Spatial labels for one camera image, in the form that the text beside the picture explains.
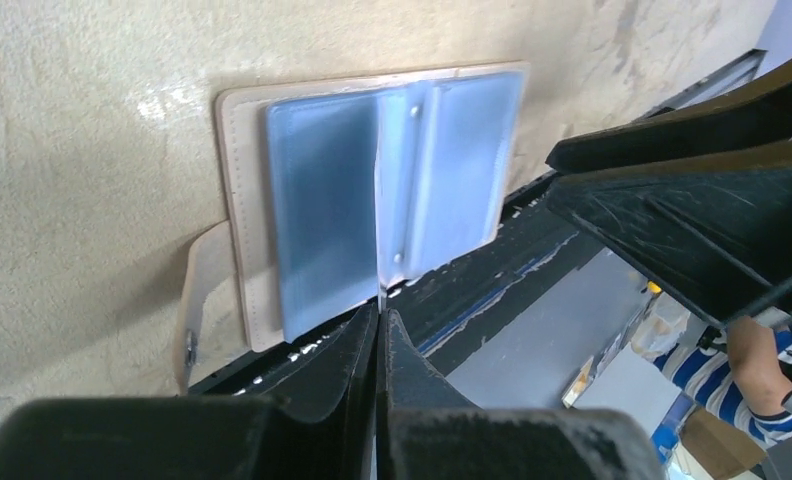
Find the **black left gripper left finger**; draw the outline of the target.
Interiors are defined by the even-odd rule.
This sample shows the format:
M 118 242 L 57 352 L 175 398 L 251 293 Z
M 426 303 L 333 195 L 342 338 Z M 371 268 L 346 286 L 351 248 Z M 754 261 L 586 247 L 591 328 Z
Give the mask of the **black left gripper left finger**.
M 0 427 L 0 479 L 366 479 L 378 320 L 359 308 L 259 394 L 27 403 Z

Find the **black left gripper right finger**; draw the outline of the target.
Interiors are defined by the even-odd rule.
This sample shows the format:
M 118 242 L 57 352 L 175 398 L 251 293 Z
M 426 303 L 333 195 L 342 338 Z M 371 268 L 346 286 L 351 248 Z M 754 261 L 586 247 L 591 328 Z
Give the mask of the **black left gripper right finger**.
M 380 479 L 663 479 L 650 438 L 613 410 L 484 409 L 379 316 Z

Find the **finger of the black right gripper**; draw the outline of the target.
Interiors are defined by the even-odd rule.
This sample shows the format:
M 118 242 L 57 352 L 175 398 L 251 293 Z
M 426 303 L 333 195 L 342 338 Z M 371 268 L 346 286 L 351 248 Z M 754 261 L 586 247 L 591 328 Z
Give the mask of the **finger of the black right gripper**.
M 792 137 L 792 58 L 696 105 L 558 142 L 546 163 L 581 174 L 747 149 Z
M 570 175 L 546 196 L 700 319 L 792 319 L 792 140 Z

